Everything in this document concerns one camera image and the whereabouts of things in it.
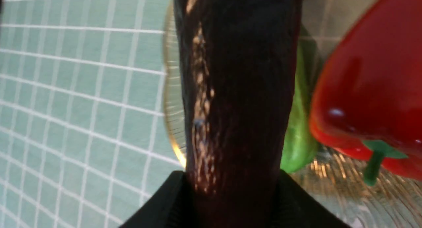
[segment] green bell pepper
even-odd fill
[[[280,169],[293,173],[309,164],[318,152],[318,142],[308,127],[310,95],[305,64],[300,46],[297,46],[296,76],[293,104],[287,126]]]

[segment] grid pattern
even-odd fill
[[[374,1],[304,0],[306,68]],[[0,227],[115,228],[181,169],[161,111],[168,2],[6,0]]]

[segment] red bell pepper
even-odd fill
[[[379,0],[326,62],[310,129],[318,141],[422,180],[422,0]]]

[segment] dark purple eggplant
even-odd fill
[[[174,0],[187,180],[202,228],[268,227],[302,0]]]

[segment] bell pepper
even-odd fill
[[[286,173],[293,173],[303,168],[318,152],[318,142],[308,127],[310,96],[307,84],[302,49],[297,46],[294,96],[280,165],[280,169]]]
[[[422,0],[379,0],[325,63],[312,99],[315,138],[422,180]]]

